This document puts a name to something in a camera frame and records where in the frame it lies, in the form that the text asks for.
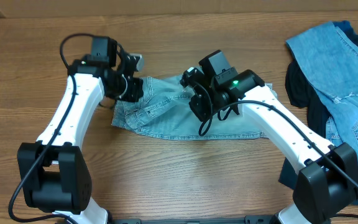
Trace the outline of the light blue denim shorts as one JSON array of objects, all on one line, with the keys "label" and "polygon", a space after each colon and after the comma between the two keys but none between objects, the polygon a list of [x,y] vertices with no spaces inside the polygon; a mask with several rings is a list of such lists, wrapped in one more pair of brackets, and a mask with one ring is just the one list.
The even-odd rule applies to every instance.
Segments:
[{"label": "light blue denim shorts", "polygon": [[190,87],[183,88],[181,76],[159,80],[143,78],[144,96],[135,103],[118,101],[112,125],[136,134],[177,141],[258,139],[265,134],[244,115],[230,113],[227,120],[215,116],[204,136],[198,134],[201,121],[190,110]]}]

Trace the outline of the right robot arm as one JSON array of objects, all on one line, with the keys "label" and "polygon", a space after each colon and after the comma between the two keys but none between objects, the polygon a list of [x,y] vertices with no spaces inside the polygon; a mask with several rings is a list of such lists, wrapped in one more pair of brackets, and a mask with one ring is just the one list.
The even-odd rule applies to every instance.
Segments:
[{"label": "right robot arm", "polygon": [[221,111],[234,112],[251,119],[287,158],[297,174],[293,204],[273,222],[327,223],[358,199],[355,150],[346,143],[335,146],[304,125],[252,70],[239,73],[217,50],[185,70],[180,84],[194,90],[189,106],[202,122],[200,136],[214,116],[227,119]]}]

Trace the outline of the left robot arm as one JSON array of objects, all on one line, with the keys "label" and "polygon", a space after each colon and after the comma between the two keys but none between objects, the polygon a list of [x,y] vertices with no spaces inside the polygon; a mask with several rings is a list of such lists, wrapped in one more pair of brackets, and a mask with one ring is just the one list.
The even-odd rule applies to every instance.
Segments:
[{"label": "left robot arm", "polygon": [[91,52],[62,62],[67,69],[64,96],[48,126],[35,142],[17,152],[21,181],[7,212],[16,222],[61,218],[64,223],[112,223],[111,213],[92,198],[93,183],[82,154],[83,140],[104,98],[137,102],[143,81],[141,54],[130,54],[116,40],[91,35]]}]

